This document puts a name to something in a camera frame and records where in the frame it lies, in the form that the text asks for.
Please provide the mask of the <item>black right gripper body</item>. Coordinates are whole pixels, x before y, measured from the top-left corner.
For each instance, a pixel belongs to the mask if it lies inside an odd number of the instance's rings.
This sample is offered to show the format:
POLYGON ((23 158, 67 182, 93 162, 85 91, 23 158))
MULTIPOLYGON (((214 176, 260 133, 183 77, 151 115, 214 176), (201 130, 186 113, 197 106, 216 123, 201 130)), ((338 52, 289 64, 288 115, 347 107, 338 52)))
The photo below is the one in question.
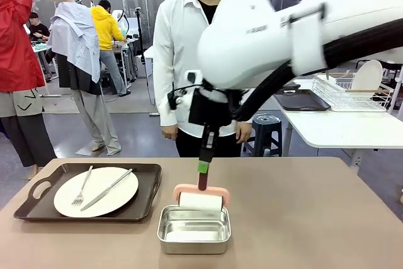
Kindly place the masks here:
POLYGON ((196 88, 190 106, 188 121, 197 125, 223 127, 233 121, 232 110, 238 109, 242 90, 220 91, 196 88))

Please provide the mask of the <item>person's left hand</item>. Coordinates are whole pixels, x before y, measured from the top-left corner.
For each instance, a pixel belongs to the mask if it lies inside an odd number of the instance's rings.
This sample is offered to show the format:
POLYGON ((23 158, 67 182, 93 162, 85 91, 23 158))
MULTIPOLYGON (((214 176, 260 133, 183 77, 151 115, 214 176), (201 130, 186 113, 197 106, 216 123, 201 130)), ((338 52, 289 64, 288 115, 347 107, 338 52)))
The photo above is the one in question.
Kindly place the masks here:
POLYGON ((252 132, 252 123, 237 122, 236 124, 236 140, 238 144, 247 142, 252 132))

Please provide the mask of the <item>person's right hand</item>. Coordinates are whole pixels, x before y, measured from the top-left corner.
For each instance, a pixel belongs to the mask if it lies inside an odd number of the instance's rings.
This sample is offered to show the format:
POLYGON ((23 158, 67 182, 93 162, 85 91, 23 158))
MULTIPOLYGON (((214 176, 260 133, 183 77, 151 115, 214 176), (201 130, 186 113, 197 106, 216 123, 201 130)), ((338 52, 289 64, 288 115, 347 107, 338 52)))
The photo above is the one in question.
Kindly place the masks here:
POLYGON ((175 140, 177 138, 178 126, 177 125, 162 126, 161 132, 165 138, 175 140))

